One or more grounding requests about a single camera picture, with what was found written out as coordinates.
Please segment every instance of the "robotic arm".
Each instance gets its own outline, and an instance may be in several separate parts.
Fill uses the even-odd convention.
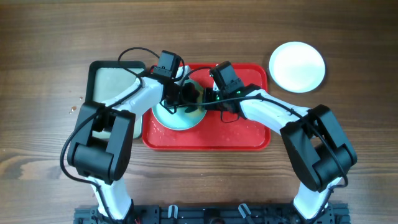
[[[123,174],[131,155],[132,131],[134,122],[147,110],[165,100],[165,105],[193,105],[189,96],[182,100],[181,79],[189,75],[188,70],[178,73],[180,57],[163,51],[154,71],[142,77],[142,88],[122,104],[97,116],[81,128],[72,139],[68,152],[68,163],[76,167],[78,173],[87,180],[101,186],[100,193],[95,190],[99,202],[98,211],[109,222],[118,220],[135,223],[134,203],[127,193]],[[244,86],[236,76],[232,65],[224,62],[210,70],[217,88],[206,88],[203,106],[206,110],[229,111],[244,119],[257,121],[282,136],[292,167],[301,184],[294,207],[303,220],[311,220],[320,213],[328,200],[329,189],[336,185],[342,175],[356,163],[356,153],[342,128],[329,108],[319,105],[314,109],[294,106],[274,98],[256,85]],[[138,88],[140,80],[117,97],[103,103],[85,102],[80,110],[76,126],[105,106],[112,105]],[[327,152],[326,145],[313,146],[314,129],[321,134],[333,150]],[[109,141],[92,136],[92,131],[108,130]]]

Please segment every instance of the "red tray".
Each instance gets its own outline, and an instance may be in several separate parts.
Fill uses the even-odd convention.
[[[188,64],[191,69],[216,64]],[[251,63],[234,63],[233,67],[245,85],[261,86],[267,91],[267,75],[264,69]],[[213,87],[213,79],[208,70],[199,70],[191,75],[203,88]],[[236,119],[235,114],[223,113],[225,121]],[[185,131],[174,131],[161,125],[149,110],[144,115],[142,140],[156,150],[218,150],[218,151],[258,151],[264,149],[271,140],[271,131],[264,125],[243,118],[225,124],[220,120],[219,111],[207,111],[205,117],[195,127]]]

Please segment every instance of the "round white plate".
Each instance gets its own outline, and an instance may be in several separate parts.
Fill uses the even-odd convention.
[[[198,103],[201,103],[203,87],[192,79],[187,80],[185,83],[190,82],[192,82],[195,85],[195,88],[200,92]],[[176,131],[183,131],[196,126],[206,115],[206,110],[202,106],[199,106],[197,110],[191,113],[186,113],[185,109],[186,108],[177,108],[177,112],[175,114],[170,114],[165,108],[163,108],[163,106],[157,104],[152,107],[152,112],[156,120],[161,125]]]
[[[325,77],[325,71],[320,53],[303,42],[282,44],[269,59],[269,72],[276,84],[294,93],[315,89]]]

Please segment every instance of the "wooden table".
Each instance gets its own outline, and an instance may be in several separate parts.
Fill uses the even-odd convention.
[[[396,1],[6,2],[13,4],[0,6],[0,223],[71,223],[75,207],[96,204],[91,187],[67,179],[58,161],[92,61],[143,46],[190,63],[266,68],[272,51],[293,40],[324,56],[325,84],[293,94],[270,80],[270,93],[329,106],[358,153],[348,188],[331,200],[349,203],[353,223],[398,222]],[[156,63],[145,52],[126,60]],[[261,152],[156,152],[137,140],[124,176],[136,205],[289,202],[299,187],[274,133]]]

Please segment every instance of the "wood grain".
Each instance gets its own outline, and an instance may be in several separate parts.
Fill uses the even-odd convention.
[[[71,223],[75,207],[96,203],[58,164],[92,61],[143,46],[266,68],[292,40],[322,53],[326,82],[304,94],[270,82],[270,93],[334,111],[358,163],[332,200],[349,203],[353,223],[398,223],[398,2],[13,2],[0,5],[0,223]],[[126,59],[155,63],[145,52]],[[289,202],[299,186],[276,134],[261,152],[156,152],[134,141],[125,178],[137,205]]]

